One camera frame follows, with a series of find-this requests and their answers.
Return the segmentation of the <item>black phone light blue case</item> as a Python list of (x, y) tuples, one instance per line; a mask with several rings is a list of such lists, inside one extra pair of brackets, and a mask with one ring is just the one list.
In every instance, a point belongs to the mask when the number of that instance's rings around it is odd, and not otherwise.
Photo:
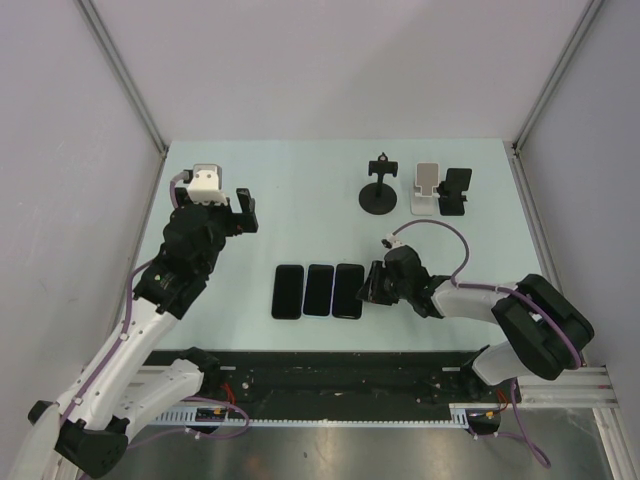
[(312, 264), (307, 270), (302, 312), (310, 317), (330, 314), (335, 269), (332, 265)]

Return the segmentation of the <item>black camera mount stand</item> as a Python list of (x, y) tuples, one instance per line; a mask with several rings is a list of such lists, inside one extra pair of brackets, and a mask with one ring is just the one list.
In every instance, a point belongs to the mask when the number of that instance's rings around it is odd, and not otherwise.
[(368, 175), (376, 176), (376, 181), (365, 185), (359, 192), (358, 201), (360, 207), (372, 215), (386, 215), (397, 204), (396, 191), (384, 182), (386, 175), (396, 178), (398, 175), (398, 163), (391, 161), (385, 152), (382, 152), (376, 160), (368, 162)]

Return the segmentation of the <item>white phone stand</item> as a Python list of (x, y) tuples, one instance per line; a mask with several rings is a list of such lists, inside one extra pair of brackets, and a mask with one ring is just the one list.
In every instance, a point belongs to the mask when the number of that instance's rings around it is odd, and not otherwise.
[(438, 208), (440, 165), (420, 162), (416, 164), (410, 210), (414, 216), (433, 216)]

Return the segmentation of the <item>black phone stand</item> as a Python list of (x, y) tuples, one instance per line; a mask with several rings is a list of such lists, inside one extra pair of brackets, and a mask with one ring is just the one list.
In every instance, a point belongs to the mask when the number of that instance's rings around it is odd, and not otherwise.
[(470, 168), (449, 168), (445, 179), (440, 182), (438, 194), (439, 212), (442, 216), (463, 216), (465, 214), (466, 192), (472, 177)]

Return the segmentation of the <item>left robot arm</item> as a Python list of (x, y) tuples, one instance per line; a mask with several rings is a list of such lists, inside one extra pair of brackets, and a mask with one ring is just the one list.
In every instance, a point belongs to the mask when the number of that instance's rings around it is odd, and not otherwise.
[(207, 400), (219, 392), (217, 359), (192, 348), (137, 393), (125, 393), (159, 341), (205, 290), (227, 238), (257, 232), (254, 199), (246, 188), (236, 194), (239, 211), (219, 188), (172, 191), (174, 209), (159, 251), (128, 281), (124, 319), (71, 387), (53, 402), (33, 405), (32, 429), (10, 478), (43, 478), (55, 454), (101, 478), (161, 413), (189, 397)]

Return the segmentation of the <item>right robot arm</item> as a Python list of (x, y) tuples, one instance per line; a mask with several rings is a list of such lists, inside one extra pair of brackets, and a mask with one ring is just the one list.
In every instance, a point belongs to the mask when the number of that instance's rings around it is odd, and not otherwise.
[(523, 375), (556, 380), (582, 365), (581, 351), (594, 338), (591, 323), (551, 283), (529, 274), (511, 285), (464, 283), (431, 275), (407, 245), (388, 250), (356, 297), (391, 306), (408, 303), (422, 318), (466, 318), (495, 324), (506, 340), (481, 348), (465, 364), (463, 393), (484, 401), (497, 385)]

